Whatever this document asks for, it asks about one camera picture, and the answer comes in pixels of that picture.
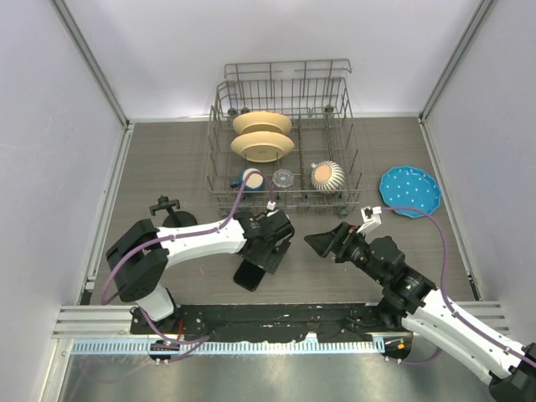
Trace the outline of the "black smartphone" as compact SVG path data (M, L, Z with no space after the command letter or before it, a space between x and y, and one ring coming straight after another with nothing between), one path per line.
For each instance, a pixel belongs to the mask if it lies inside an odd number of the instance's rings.
M265 271L257 265L243 260L234 274L233 281L247 291L255 291L265 276Z

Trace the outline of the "black phone stand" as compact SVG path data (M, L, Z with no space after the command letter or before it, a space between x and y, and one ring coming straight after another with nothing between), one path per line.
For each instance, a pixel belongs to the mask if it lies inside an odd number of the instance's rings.
M177 199L169 199L167 196L161 195L157 203L149 207L151 216L155 216L161 210L167 212L167 217L162 223L163 227L182 228L198 224L193 214L181 210L180 202Z

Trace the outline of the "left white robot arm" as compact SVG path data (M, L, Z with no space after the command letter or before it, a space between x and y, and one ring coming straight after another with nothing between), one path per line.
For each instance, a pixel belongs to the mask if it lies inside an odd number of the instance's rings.
M294 234L286 213L277 209L257 215L239 211L213 223L172 228L140 220L106 252L111 273L101 303L116 297L134 303L157 332L168 334L177 327L178 313L161 284L165 270L210 255L238 255L242 262L233 281L255 291L265 274L276 272Z

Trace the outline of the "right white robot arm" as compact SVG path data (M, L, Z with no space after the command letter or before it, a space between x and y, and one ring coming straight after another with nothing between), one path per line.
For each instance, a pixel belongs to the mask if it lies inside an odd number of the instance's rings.
M522 345L485 325L411 268L391 237L365 239L346 222L305 241L322 258L350 262L382 286L378 319L421 335L486 383L496 401L535 399L535 346Z

